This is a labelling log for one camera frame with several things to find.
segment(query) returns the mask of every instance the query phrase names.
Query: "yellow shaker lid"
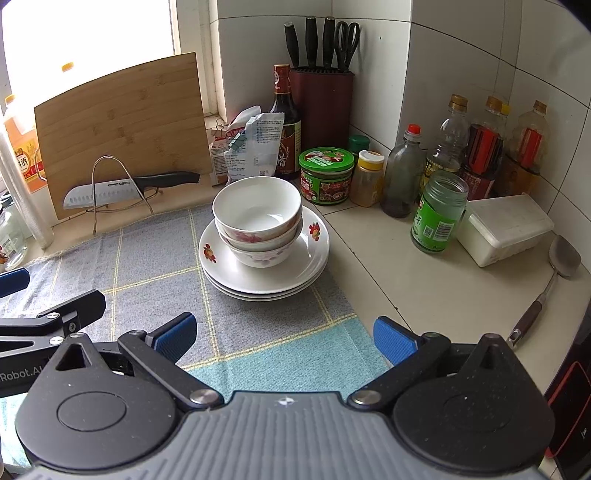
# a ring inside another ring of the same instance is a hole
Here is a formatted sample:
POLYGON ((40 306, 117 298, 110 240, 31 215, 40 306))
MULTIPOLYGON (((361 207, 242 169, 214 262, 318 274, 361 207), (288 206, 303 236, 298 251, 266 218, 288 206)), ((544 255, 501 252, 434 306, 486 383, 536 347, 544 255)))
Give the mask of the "yellow shaker lid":
POLYGON ((367 170, 382 170, 384 156, 377 152, 362 150, 359 152, 359 160, 357 164, 367 170))

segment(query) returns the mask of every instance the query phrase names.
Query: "kitchen knife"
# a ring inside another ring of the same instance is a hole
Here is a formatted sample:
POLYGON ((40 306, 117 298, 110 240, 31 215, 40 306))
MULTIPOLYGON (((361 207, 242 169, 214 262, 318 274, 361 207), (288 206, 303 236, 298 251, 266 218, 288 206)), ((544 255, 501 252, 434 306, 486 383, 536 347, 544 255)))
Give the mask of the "kitchen knife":
POLYGON ((296 69, 300 66, 300 46, 297 43, 297 33, 293 22, 286 22, 285 26, 285 43, 287 43, 287 51, 290 53, 291 63, 296 69))
MULTIPOLYGON (((199 183, 199 173, 192 171, 172 171, 159 175, 134 177, 135 184, 142 194, 149 187, 165 189, 183 183, 199 183)), ((139 193, 130 179, 103 181, 95 183, 96 206, 123 200, 139 199, 139 193)), ((81 185, 71 189, 64 198, 64 209, 92 207, 92 185, 81 185)))
POLYGON ((308 67, 316 67, 318 54, 318 30, 316 29, 316 17, 306 17, 306 56, 308 67))
POLYGON ((324 19, 324 31, 322 32, 322 63, 325 69, 332 67, 332 59, 335 54, 335 18, 324 19))

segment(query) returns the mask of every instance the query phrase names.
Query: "green glass jar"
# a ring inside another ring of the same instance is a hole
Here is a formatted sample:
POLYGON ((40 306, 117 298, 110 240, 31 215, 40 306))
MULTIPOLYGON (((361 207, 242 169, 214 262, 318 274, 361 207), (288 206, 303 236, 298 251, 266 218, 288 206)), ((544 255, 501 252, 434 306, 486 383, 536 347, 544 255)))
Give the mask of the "green glass jar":
POLYGON ((455 224, 466 209, 468 185, 457 175, 437 170, 429 179, 410 230, 414 245, 437 253, 447 247, 455 224))

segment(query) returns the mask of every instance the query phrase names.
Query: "scissors handle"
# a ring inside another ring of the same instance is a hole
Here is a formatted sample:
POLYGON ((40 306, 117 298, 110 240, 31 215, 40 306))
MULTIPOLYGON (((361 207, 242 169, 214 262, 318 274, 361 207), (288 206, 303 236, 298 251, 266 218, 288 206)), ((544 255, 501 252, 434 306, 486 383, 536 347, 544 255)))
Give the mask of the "scissors handle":
POLYGON ((361 34, 361 27, 357 22, 351 22, 347 29, 347 49, 345 52, 345 71, 349 70, 353 54, 359 45, 359 36, 361 34))
POLYGON ((349 26, 347 22, 339 22, 335 28, 335 52, 336 64, 339 72, 344 72, 346 69, 345 61, 347 57, 347 39, 349 26))

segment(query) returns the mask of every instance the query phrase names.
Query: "cooking wine bottle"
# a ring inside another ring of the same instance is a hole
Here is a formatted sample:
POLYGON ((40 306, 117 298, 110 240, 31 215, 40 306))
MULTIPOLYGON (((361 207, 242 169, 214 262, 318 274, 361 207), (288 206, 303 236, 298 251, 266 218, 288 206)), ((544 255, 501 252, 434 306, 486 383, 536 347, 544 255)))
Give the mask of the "cooking wine bottle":
POLYGON ((289 64, 275 65, 275 102, 271 113, 285 113, 275 177, 293 180, 300 175, 301 151, 300 114, 291 97, 289 64))

